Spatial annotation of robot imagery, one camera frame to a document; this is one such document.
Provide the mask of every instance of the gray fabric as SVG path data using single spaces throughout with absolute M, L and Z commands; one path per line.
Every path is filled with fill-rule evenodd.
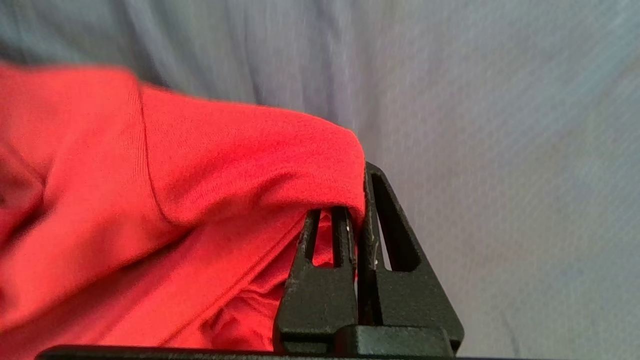
M 462 355 L 640 350 L 637 1 L 2 2 L 0 52 L 354 129 Z

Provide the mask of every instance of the red cloth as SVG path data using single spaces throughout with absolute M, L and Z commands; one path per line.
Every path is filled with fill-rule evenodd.
M 363 175 L 354 134 L 309 115 L 0 65 L 0 358 L 269 350 L 306 210 L 359 224 Z

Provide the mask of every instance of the red fabric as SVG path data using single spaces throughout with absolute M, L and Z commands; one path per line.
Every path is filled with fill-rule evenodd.
M 363 172 L 354 134 L 309 115 L 0 65 L 0 358 L 269 350 L 306 210 L 359 224 Z

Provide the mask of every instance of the seam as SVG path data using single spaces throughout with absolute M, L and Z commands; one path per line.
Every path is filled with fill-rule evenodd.
M 142 123 L 142 136 L 143 136 L 143 141 L 144 141 L 144 150 L 145 150 L 145 154 L 144 154 L 144 162 L 145 162 L 145 167 L 147 168 L 147 181 L 149 184 L 149 190 L 151 191 L 151 196 L 153 197 L 153 200 L 156 204 L 156 208 L 158 210 L 158 213 L 160 214 L 160 216 L 163 218 L 164 221 L 166 221 L 167 223 L 171 224 L 171 225 L 177 225 L 174 221 L 172 221 L 169 216 L 167 216 L 167 214 L 164 212 L 164 210 L 162 209 L 162 206 L 160 205 L 160 201 L 158 200 L 158 196 L 156 193 L 156 188 L 154 187 L 154 182 L 153 179 L 151 177 L 151 167 L 150 167 L 150 163 L 149 163 L 149 145 L 148 145 L 148 140 L 147 140 L 147 121 L 145 120 L 145 107 L 143 105 L 143 89 L 142 89 L 142 85 L 141 83 L 135 79 L 136 82 L 136 88 L 138 89 L 138 99 L 140 101 L 140 120 Z

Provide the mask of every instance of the red shirt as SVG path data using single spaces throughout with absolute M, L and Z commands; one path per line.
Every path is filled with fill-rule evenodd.
M 0 357 L 269 350 L 305 212 L 359 224 L 363 177 L 356 136 L 310 115 L 0 65 Z

